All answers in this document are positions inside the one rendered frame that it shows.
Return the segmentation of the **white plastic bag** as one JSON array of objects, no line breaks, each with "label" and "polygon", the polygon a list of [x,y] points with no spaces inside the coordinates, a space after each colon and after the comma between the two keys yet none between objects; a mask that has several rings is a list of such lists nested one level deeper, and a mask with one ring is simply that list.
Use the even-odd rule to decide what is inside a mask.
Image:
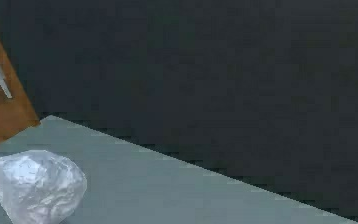
[{"label": "white plastic bag", "polygon": [[47,150],[0,157],[0,205],[12,224],[61,224],[87,186],[76,163]]}]

